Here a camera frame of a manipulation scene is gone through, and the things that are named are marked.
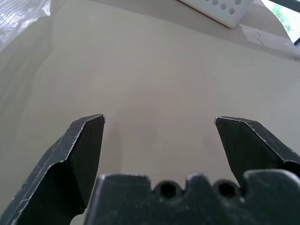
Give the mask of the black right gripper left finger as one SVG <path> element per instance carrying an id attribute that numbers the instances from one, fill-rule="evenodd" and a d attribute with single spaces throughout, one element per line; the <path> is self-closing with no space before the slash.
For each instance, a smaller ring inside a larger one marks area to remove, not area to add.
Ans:
<path id="1" fill-rule="evenodd" d="M 70 225 L 87 208 L 100 159 L 105 116 L 71 123 L 41 157 L 0 216 L 0 225 Z"/>

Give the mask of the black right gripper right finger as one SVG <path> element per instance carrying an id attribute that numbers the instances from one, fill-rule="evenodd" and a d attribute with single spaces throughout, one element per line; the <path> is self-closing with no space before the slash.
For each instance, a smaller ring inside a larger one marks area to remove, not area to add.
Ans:
<path id="1" fill-rule="evenodd" d="M 300 178 L 300 156 L 261 123 L 217 116 L 217 127 L 230 169 L 239 185 L 248 170 L 282 169 Z"/>

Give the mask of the clear tape patch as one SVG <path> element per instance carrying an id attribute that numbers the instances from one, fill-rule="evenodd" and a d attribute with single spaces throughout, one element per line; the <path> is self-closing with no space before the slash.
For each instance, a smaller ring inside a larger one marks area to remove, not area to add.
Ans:
<path id="1" fill-rule="evenodd" d="M 300 52 L 290 39 L 243 24 L 240 27 L 249 42 L 288 53 L 289 59 L 300 63 Z"/>

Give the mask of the white perforated plastic basket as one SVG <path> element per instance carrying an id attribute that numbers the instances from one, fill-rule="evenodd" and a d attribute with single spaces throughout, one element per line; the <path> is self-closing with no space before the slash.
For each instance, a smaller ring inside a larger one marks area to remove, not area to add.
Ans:
<path id="1" fill-rule="evenodd" d="M 225 25 L 235 27 L 254 0 L 178 0 Z"/>

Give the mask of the clear plastic bag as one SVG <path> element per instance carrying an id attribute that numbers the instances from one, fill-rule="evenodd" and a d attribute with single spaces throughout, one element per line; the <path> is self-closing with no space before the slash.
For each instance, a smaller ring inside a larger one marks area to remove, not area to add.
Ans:
<path id="1" fill-rule="evenodd" d="M 52 0 L 0 0 L 0 52 L 40 17 L 51 15 Z"/>

